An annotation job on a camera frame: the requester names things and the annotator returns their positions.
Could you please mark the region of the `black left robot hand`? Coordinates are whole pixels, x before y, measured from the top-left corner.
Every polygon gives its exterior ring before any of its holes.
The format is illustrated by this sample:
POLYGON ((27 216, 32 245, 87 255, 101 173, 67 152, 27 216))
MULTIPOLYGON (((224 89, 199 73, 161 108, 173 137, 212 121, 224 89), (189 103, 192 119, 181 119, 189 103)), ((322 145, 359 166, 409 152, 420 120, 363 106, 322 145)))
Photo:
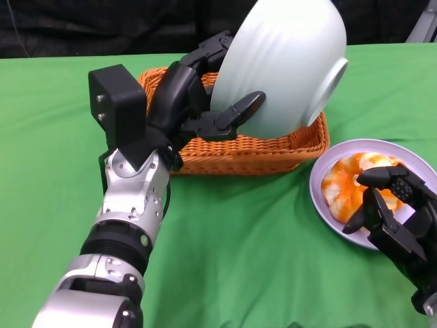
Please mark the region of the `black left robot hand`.
POLYGON ((203 75, 218 72, 233 41, 230 31, 208 38, 194 51, 173 62, 164 73, 147 110, 146 124, 157 140, 151 149, 172 171, 183 166, 180 150, 190 140, 231 141, 238 127, 249 120, 266 100, 263 91, 251 92, 223 112, 211 109, 212 87, 202 83, 203 75))

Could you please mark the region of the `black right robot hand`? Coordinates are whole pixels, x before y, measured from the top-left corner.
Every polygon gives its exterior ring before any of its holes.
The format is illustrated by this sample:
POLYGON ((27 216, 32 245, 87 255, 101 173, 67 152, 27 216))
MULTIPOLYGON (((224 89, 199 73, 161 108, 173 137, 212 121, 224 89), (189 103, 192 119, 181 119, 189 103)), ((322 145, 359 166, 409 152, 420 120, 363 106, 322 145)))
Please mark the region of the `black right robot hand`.
POLYGON ((435 316, 436 194, 402 164, 367 169, 357 181, 366 187, 363 203, 343 227, 343 233, 367 229, 368 241, 416 288, 411 297, 415 310, 435 316), (382 197, 383 190, 413 209, 404 223, 394 218, 382 197))

